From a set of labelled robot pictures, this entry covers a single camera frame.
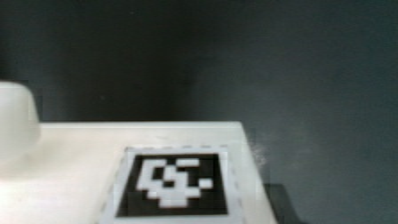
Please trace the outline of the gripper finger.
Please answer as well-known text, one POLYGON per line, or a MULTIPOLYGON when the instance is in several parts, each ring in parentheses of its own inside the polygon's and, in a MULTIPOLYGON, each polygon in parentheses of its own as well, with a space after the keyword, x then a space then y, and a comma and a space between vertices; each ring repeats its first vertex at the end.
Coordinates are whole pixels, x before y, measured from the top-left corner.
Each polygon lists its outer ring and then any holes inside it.
POLYGON ((270 206, 275 214, 277 223, 307 224, 298 218, 284 185, 265 184, 263 188, 270 199, 270 206))

